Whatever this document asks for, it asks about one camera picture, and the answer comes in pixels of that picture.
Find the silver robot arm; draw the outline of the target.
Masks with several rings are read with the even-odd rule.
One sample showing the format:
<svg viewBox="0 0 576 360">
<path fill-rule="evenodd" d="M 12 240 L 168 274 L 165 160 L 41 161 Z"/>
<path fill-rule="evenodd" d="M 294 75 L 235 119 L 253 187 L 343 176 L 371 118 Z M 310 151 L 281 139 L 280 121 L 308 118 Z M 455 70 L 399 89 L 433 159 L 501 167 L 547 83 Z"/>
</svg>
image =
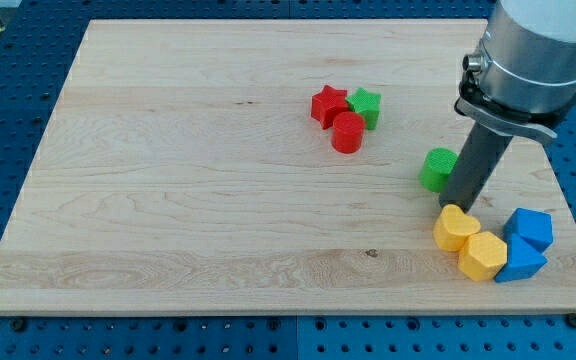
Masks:
<svg viewBox="0 0 576 360">
<path fill-rule="evenodd" d="M 475 122 L 470 143 L 552 143 L 576 97 L 576 0 L 497 1 L 462 67 L 455 109 Z"/>
</svg>

